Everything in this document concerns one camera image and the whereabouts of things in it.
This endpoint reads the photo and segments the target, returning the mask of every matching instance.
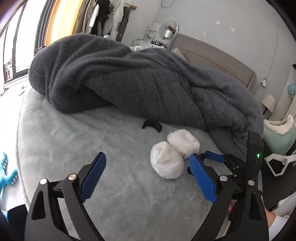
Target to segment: round mirror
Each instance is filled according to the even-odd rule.
[[[170,39],[172,38],[175,34],[178,33],[179,30],[179,24],[176,19],[174,18],[168,18],[164,20],[159,28],[159,36],[162,39]]]

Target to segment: dark gray fuzzy blanket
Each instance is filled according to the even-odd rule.
[[[208,131],[222,152],[243,159],[247,132],[263,133],[262,113],[243,85],[168,50],[132,52],[112,40],[76,34],[41,50],[29,81],[61,112],[113,104],[134,116]]]

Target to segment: vanity table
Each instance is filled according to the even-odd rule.
[[[174,30],[174,33],[169,30],[169,26]],[[144,39],[134,40],[133,46],[143,46],[143,47],[155,47],[163,48],[163,46],[168,47],[171,38],[176,35],[179,31],[179,24],[174,18],[168,18],[162,23],[153,23],[147,29]]]

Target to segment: pillow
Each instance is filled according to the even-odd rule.
[[[185,62],[188,62],[187,59],[184,57],[184,55],[181,53],[181,51],[178,48],[174,48],[172,52],[176,55],[178,55],[181,59],[183,59]]]

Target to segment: light blue object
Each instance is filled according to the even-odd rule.
[[[3,213],[3,216],[5,217],[5,219],[7,220],[7,222],[8,222],[8,218],[7,218],[7,212],[5,212],[5,211],[2,211],[2,213]]]
[[[202,161],[198,160],[198,156],[191,155],[189,159],[190,170],[199,185],[205,199],[211,201],[214,204],[218,197],[216,194],[216,186],[212,181],[212,178],[209,176],[205,168],[203,167]]]
[[[9,176],[6,175],[5,169],[7,161],[7,155],[3,152],[3,159],[0,165],[0,192],[5,185],[14,185],[16,179],[18,178],[16,169],[14,169],[12,174],[10,174]]]
[[[105,35],[104,38],[111,39],[110,35]]]
[[[288,90],[289,96],[294,97],[295,91],[296,91],[296,84],[288,85],[287,90]]]

